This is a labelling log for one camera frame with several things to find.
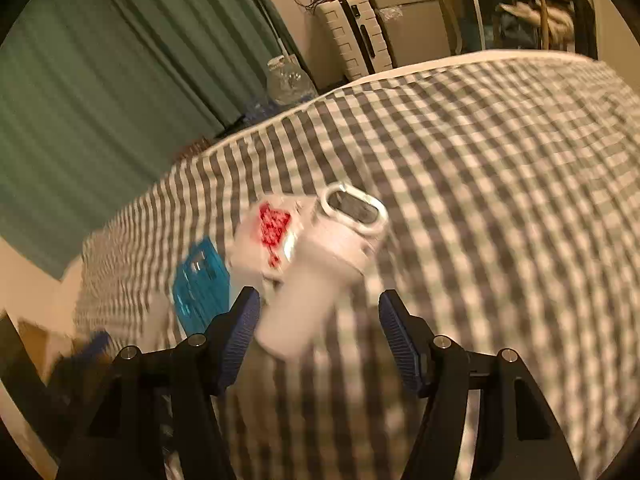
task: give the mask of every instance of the white suitcase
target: white suitcase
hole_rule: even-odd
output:
[[[349,81],[393,68],[369,0],[333,0],[319,4],[316,15],[334,38]]]

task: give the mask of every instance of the blue object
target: blue object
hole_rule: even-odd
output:
[[[254,336],[260,317],[260,296],[253,288],[245,287],[236,299],[244,301],[244,309],[233,327],[222,352],[218,388],[221,392],[236,382],[247,347]]]
[[[111,337],[109,333],[105,330],[100,330],[100,332],[94,332],[92,335],[91,341],[87,343],[87,345],[82,348],[77,354],[71,356],[72,359],[91,361],[96,359],[101,353],[103,353],[109,343],[111,342]]]
[[[385,332],[391,353],[396,359],[396,365],[404,387],[413,393],[418,393],[424,386],[420,370],[420,354],[411,341],[402,320],[394,310],[387,295],[380,296],[379,304],[380,324]]]
[[[229,310],[229,273],[209,237],[178,266],[175,313],[187,336],[203,333],[211,320]]]

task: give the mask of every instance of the white water bottle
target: white water bottle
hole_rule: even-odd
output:
[[[322,331],[340,295],[363,276],[388,225],[382,203],[347,184],[329,186],[319,201],[322,211],[302,233],[255,332],[267,352],[284,360],[300,357]]]

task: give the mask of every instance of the gingham fabric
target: gingham fabric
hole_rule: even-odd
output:
[[[194,242],[228,256],[264,193],[351,182],[386,205],[388,240],[299,364],[252,347],[216,402],[239,478],[400,478],[422,405],[378,322],[395,288],[464,348],[516,349],[593,479],[640,414],[639,126],[640,100],[597,62],[476,62],[339,89],[174,167],[88,238],[78,326],[135,343]],[[179,339],[174,319],[165,345]],[[477,416],[471,402],[460,479]]]

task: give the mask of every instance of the plastic bag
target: plastic bag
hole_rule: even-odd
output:
[[[317,201],[315,196],[267,194],[253,204],[234,235],[231,274],[244,269],[280,280]]]
[[[387,7],[386,9],[380,9],[378,15],[383,22],[392,22],[402,18],[402,9],[399,6]]]

